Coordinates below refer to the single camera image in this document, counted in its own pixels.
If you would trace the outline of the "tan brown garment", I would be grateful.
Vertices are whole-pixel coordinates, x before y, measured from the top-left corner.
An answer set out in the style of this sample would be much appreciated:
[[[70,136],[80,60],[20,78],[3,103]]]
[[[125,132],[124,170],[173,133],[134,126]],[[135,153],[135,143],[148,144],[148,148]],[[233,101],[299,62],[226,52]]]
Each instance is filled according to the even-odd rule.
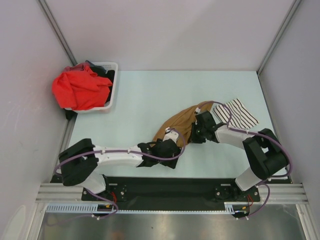
[[[192,140],[192,123],[196,122],[196,108],[199,107],[199,105],[201,105],[200,110],[201,112],[204,111],[211,111],[211,108],[213,106],[213,103],[207,103],[203,106],[205,102],[201,102],[198,105],[193,105],[190,106],[180,112],[178,112],[177,114],[173,115],[172,117],[170,117],[167,121],[165,121],[163,123],[163,125],[159,128],[159,130],[157,131],[157,133],[155,134],[155,136],[152,139],[152,142],[158,142],[158,140],[163,140],[164,136],[165,136],[165,129],[167,128],[173,128],[175,130],[178,130],[184,140],[185,140],[185,145],[188,145],[189,143],[192,144],[201,144],[201,143],[205,143],[206,140],[203,139],[202,142],[199,140]]]

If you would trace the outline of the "black white striped tank top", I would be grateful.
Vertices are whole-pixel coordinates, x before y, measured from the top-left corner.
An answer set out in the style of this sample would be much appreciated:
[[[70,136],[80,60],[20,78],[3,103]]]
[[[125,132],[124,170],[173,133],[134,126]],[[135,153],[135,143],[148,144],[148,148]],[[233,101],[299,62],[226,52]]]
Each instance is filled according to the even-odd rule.
[[[220,104],[211,108],[211,113],[214,114],[222,123],[226,124],[229,118],[231,118],[229,121],[230,127],[244,130],[250,130],[260,123],[238,98],[230,100],[224,105],[229,109],[229,111]]]

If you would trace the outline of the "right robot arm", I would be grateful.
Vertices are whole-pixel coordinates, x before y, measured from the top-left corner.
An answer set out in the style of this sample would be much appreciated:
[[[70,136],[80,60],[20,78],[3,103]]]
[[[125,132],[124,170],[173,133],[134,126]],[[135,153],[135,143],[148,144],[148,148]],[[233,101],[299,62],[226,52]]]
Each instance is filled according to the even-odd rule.
[[[206,141],[228,144],[245,151],[249,167],[235,178],[235,185],[230,188],[231,196],[237,201],[247,197],[250,188],[268,180],[290,164],[288,155],[270,129],[249,132],[223,122],[216,123],[209,111],[197,107],[189,142],[202,144]]]

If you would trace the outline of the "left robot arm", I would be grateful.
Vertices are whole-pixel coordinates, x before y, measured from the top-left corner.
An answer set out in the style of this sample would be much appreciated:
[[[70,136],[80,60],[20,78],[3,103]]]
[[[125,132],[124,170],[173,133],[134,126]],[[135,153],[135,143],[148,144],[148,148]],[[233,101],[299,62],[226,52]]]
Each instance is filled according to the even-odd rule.
[[[178,137],[165,137],[116,149],[94,145],[90,138],[85,138],[59,154],[54,173],[62,178],[64,186],[81,186],[98,199],[105,200],[110,196],[111,188],[105,180],[104,168],[150,168],[161,164],[174,169],[186,148],[186,142],[183,140],[182,146],[178,146],[178,140]]]

